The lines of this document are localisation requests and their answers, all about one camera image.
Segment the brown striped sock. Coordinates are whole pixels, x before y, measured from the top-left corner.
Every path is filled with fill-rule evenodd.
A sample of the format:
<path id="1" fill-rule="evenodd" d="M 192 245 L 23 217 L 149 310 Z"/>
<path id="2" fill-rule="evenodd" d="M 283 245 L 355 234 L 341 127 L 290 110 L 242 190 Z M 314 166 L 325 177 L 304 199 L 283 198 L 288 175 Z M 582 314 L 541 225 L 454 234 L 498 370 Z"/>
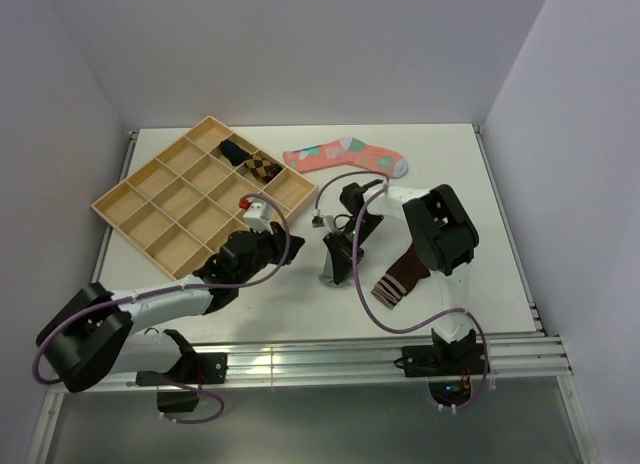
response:
<path id="1" fill-rule="evenodd" d="M 431 275 L 421 262 L 415 246 L 410 245 L 375 283 L 371 294 L 383 306 L 393 310 L 416 285 Z"/>

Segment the grey sock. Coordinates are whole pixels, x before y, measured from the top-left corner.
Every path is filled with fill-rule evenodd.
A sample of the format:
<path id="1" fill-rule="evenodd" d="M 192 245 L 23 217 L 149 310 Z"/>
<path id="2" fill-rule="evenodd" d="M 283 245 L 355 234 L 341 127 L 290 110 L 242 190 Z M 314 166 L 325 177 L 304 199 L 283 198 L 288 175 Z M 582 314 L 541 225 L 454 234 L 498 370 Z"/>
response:
<path id="1" fill-rule="evenodd" d="M 333 264 L 332 264 L 332 259 L 329 253 L 327 253 L 325 256 L 324 267 L 321 273 L 318 275 L 318 279 L 322 285 L 331 289 L 342 289 L 342 288 L 347 288 L 351 285 L 351 282 L 349 279 L 346 279 L 345 281 L 339 284 L 336 284 L 334 282 Z"/>

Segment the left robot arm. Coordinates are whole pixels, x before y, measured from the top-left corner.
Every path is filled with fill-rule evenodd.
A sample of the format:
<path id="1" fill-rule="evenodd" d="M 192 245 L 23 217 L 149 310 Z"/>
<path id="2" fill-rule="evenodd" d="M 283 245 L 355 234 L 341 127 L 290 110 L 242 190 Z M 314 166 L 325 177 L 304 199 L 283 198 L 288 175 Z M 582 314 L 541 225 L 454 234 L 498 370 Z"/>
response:
<path id="1" fill-rule="evenodd" d="M 304 243 L 273 222 L 267 231 L 233 232 L 201 268 L 169 286 L 115 292 L 91 283 L 37 336 L 36 357 L 47 360 L 55 380 L 72 393 L 128 372 L 152 385 L 185 384 L 201 365 L 193 345 L 176 330 L 152 335 L 146 329 L 223 309 L 240 289 L 258 285 L 262 269 L 290 264 Z"/>

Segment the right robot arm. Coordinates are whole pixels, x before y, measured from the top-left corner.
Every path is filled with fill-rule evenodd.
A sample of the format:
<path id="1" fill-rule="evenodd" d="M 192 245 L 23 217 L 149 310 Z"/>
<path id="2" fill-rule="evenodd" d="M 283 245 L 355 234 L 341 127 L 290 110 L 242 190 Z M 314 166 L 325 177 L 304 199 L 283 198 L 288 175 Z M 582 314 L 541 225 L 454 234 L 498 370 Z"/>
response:
<path id="1" fill-rule="evenodd" d="M 341 287 L 353 279 L 365 313 L 389 334 L 405 335 L 429 328 L 437 345 L 432 352 L 435 367 L 446 374 L 457 372 L 467 361 L 467 349 L 475 346 L 484 333 L 465 308 L 469 269 L 479 234 L 453 188 L 442 184 L 419 190 L 390 186 L 376 179 L 365 185 L 345 186 L 340 202 L 349 218 L 341 228 L 333 225 L 323 238 L 327 254 L 321 282 Z M 359 280 L 358 265 L 364 257 L 360 245 L 386 217 L 406 224 L 411 244 L 376 282 L 372 295 L 392 309 L 422 279 L 432 278 L 439 288 L 436 313 L 407 328 L 382 323 L 369 308 Z"/>

